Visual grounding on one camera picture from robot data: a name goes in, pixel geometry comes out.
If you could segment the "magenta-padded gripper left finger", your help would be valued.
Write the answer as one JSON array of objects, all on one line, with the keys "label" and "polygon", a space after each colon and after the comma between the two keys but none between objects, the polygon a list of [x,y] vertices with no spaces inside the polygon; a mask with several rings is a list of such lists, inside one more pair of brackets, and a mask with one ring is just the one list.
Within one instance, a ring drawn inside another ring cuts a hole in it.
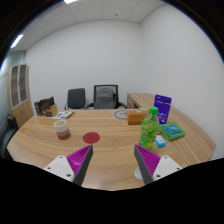
[{"label": "magenta-padded gripper left finger", "polygon": [[81,186],[92,155],[93,146],[88,145],[68,156],[59,155],[44,170]]}]

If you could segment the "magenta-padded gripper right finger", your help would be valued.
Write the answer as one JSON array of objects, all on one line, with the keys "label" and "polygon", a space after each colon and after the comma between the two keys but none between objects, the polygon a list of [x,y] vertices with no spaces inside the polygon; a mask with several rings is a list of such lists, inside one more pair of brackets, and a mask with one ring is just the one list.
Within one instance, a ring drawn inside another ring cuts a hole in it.
[{"label": "magenta-padded gripper right finger", "polygon": [[134,175],[137,179],[142,180],[145,185],[182,169],[168,155],[160,157],[138,145],[134,146],[134,156],[138,163]]}]

